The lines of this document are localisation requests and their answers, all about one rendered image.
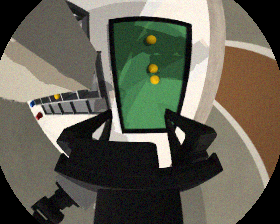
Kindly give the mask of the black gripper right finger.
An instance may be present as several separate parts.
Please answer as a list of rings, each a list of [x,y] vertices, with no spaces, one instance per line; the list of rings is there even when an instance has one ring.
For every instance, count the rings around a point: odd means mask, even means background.
[[[182,116],[169,109],[165,109],[164,119],[172,167],[181,165],[191,153],[207,150],[217,137],[217,133],[212,127]],[[172,122],[185,134],[182,145],[175,133]]]

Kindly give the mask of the blue round plug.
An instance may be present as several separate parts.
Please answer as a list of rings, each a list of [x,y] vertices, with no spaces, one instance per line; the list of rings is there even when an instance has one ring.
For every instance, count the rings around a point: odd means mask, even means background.
[[[33,108],[34,106],[36,106],[36,105],[35,105],[35,102],[34,102],[33,100],[32,100],[29,104],[30,104],[30,107],[31,107],[31,108]]]

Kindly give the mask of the green tray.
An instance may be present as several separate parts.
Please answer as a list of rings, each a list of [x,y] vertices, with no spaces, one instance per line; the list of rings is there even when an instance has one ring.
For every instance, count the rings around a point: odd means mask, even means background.
[[[192,24],[162,17],[108,20],[113,85],[122,134],[167,133],[164,113],[181,115],[189,79]],[[148,44],[149,35],[156,37]],[[148,67],[155,64],[156,73]],[[158,84],[150,77],[157,75]]]

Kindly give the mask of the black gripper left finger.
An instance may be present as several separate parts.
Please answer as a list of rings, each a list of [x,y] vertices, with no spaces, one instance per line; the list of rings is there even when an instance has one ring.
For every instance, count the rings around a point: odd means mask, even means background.
[[[108,121],[107,121],[108,120]],[[112,109],[108,109],[94,117],[64,128],[62,135],[75,136],[77,138],[92,139],[93,133],[105,123],[99,140],[109,141],[113,114]],[[60,135],[61,135],[60,134]],[[93,139],[92,139],[93,140]]]

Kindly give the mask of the grey slanted cover panel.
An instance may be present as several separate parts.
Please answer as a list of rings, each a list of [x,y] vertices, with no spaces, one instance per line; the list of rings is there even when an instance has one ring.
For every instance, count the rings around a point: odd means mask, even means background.
[[[45,115],[98,115],[110,109],[101,51],[65,0],[42,0],[18,26],[0,60],[0,95],[13,102],[24,98],[18,102],[23,104],[32,99]]]

